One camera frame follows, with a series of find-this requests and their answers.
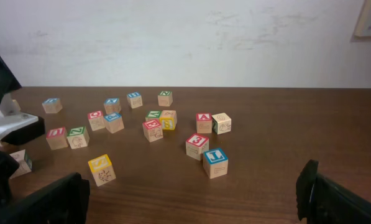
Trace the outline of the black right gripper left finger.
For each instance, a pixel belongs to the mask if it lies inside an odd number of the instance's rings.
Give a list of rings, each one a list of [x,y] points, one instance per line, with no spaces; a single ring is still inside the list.
[[[90,183],[77,172],[0,208],[0,224],[85,224]]]

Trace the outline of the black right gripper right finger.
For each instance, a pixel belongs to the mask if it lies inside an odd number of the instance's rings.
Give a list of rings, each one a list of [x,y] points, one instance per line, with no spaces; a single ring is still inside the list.
[[[371,203],[318,172],[309,160],[296,181],[298,219],[314,224],[371,224]]]

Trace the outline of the yellow S block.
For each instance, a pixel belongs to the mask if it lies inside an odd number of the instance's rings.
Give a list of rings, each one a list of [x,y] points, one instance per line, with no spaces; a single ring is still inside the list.
[[[88,165],[98,187],[116,179],[112,162],[107,154],[88,161]]]

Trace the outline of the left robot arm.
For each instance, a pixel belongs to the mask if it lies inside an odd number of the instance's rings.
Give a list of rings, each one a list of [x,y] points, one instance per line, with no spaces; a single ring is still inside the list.
[[[21,112],[11,98],[11,93],[21,88],[14,74],[0,56],[0,141],[14,133],[17,142],[23,144],[44,133],[44,120]],[[0,208],[7,205],[12,194],[9,179],[20,169],[20,163],[11,155],[0,151]]]

